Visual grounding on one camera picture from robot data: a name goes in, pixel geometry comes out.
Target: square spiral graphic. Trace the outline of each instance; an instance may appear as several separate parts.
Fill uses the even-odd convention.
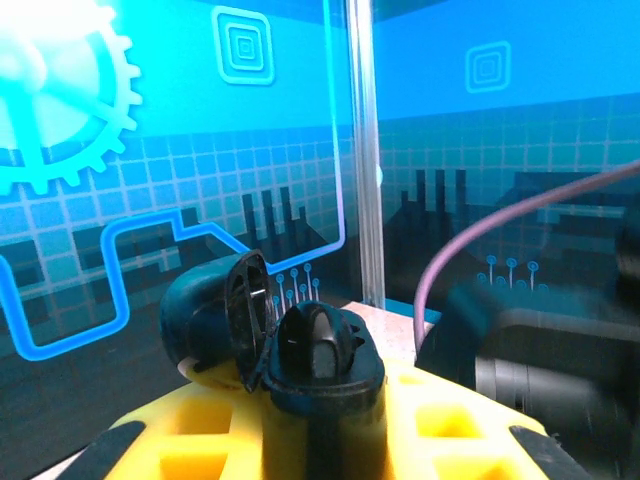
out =
[[[469,93],[496,92],[511,83],[511,44],[506,41],[470,48],[465,62]]]
[[[235,85],[270,85],[275,79],[271,26],[263,14],[218,6],[213,30],[222,79]]]

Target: glass panel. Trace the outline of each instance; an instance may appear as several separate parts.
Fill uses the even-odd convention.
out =
[[[157,315],[186,270],[261,248],[279,314],[361,292],[342,0],[6,3],[0,477],[23,478],[183,383]]]
[[[640,157],[640,4],[414,5],[377,2],[375,25],[387,307],[409,314],[422,270],[454,234],[501,206]],[[444,270],[430,308],[473,279],[603,286],[638,186],[584,195],[478,239]]]

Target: yellow foam base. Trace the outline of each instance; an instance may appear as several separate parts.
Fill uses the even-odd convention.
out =
[[[385,367],[384,480],[546,479],[508,430],[520,425],[546,435],[538,422],[410,365]],[[264,478],[268,394],[247,394],[231,371],[227,365],[194,378],[208,386],[189,384],[120,419],[114,426],[139,420],[147,428],[107,479]]]

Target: gear graphic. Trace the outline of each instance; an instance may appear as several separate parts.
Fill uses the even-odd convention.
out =
[[[44,195],[51,180],[64,179],[75,187],[83,169],[104,172],[102,156],[124,152],[120,134],[137,127],[129,108],[142,103],[131,88],[140,69],[125,56],[132,43],[112,28],[116,16],[112,8],[90,0],[36,3],[32,9],[22,9],[20,18],[0,12],[5,19],[0,20],[0,148],[17,149],[22,156],[21,162],[0,165],[0,195],[9,194],[16,183],[31,184],[36,194]],[[49,4],[55,8],[46,9]],[[98,52],[89,38],[100,40]],[[107,55],[113,85],[104,100],[101,65],[105,62],[98,57]],[[99,126],[97,133],[77,141],[89,122]],[[45,160],[43,148],[64,147],[71,139],[79,151]]]

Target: blue printed backdrop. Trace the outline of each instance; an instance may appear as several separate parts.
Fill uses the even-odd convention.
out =
[[[447,0],[376,24],[391,298],[410,302],[435,252],[500,206],[640,158],[638,19],[631,0]],[[475,277],[601,287],[638,192],[629,180],[485,235],[445,270],[434,306]]]
[[[65,12],[61,6],[72,1],[81,8]],[[0,410],[10,412],[2,478],[34,473],[179,385],[160,344],[158,301],[180,273],[233,253],[211,236],[176,241],[168,222],[120,234],[126,328],[45,362],[24,361],[9,321],[24,323],[39,347],[116,316],[100,246],[106,225],[177,211],[185,227],[215,222],[261,248],[271,264],[299,259],[297,270],[274,277],[279,312],[302,298],[359,295],[349,283],[358,255],[341,249],[356,243],[345,228],[357,231],[343,2],[60,0],[41,7],[39,23],[16,23],[10,34],[31,35],[36,47],[51,41],[38,50],[46,69],[33,60],[40,57],[19,51],[8,52],[17,70],[11,62],[0,68],[7,106],[0,109],[0,256],[8,262],[0,263],[7,373]],[[55,42],[66,45],[92,21],[98,27],[82,42],[54,52]],[[7,308],[11,278],[22,320]],[[107,391],[117,399],[108,407]],[[30,451],[47,453],[34,462],[23,456]]]

